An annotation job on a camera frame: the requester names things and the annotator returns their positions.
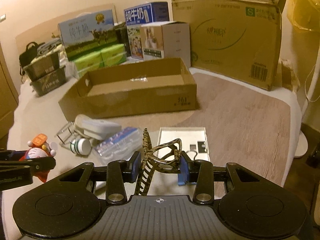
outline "wooden door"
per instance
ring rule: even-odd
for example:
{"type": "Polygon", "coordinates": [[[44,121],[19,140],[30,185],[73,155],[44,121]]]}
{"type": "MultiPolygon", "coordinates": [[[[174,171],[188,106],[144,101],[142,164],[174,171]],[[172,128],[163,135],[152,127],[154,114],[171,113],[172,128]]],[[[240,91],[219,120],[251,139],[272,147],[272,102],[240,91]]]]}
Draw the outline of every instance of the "wooden door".
{"type": "Polygon", "coordinates": [[[18,106],[18,93],[13,85],[0,45],[0,139],[13,125],[13,114],[18,106]]]}

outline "large cardboard box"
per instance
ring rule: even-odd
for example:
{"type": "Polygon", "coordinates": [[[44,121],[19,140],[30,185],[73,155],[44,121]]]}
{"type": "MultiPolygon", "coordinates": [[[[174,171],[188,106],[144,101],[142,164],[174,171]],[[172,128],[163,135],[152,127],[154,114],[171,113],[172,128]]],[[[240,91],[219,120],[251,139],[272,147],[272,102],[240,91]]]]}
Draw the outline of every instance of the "large cardboard box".
{"type": "Polygon", "coordinates": [[[118,43],[112,10],[89,13],[58,24],[68,60],[118,43]]]}
{"type": "Polygon", "coordinates": [[[143,59],[140,26],[145,23],[169,21],[167,2],[152,2],[124,10],[131,56],[143,59]]]}
{"type": "Polygon", "coordinates": [[[191,65],[270,90],[281,45],[285,0],[172,0],[188,22],[191,65]]]}
{"type": "Polygon", "coordinates": [[[144,60],[180,57],[191,66],[190,27],[183,22],[155,22],[140,28],[144,60]]]}
{"type": "Polygon", "coordinates": [[[196,109],[196,83],[180,58],[87,72],[59,101],[68,121],[196,109]]]}

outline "black bag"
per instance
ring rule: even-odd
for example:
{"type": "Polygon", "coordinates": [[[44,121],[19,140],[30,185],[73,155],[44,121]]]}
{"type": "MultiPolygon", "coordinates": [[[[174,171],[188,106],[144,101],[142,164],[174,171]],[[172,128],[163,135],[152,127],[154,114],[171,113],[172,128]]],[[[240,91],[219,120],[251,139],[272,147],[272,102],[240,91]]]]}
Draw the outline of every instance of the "black bag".
{"type": "Polygon", "coordinates": [[[22,70],[23,67],[29,65],[31,63],[31,61],[38,55],[38,47],[41,46],[43,43],[39,44],[36,42],[30,42],[27,46],[26,46],[26,51],[22,54],[20,54],[19,56],[19,61],[20,61],[20,75],[24,75],[24,71],[22,70]]]}

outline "white round base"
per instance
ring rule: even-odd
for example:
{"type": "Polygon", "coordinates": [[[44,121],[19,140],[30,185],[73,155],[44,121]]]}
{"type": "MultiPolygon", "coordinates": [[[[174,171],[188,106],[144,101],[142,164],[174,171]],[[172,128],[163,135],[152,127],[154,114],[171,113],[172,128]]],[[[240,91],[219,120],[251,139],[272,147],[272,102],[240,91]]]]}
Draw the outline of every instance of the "white round base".
{"type": "Polygon", "coordinates": [[[306,154],[308,150],[308,141],[306,136],[303,134],[303,132],[300,131],[299,133],[299,141],[298,141],[298,145],[297,145],[297,150],[296,153],[294,155],[295,158],[300,158],[303,155],[306,154]]]}

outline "gray ribbed panel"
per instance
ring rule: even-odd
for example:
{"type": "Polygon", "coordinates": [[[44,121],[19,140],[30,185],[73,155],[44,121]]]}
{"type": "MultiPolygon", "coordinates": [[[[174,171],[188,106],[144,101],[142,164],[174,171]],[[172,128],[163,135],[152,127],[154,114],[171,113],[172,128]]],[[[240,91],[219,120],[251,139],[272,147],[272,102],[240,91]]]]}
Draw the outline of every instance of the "gray ribbed panel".
{"type": "Polygon", "coordinates": [[[209,207],[192,204],[187,196],[133,196],[109,207],[101,220],[68,240],[245,240],[226,228],[209,207]]]}

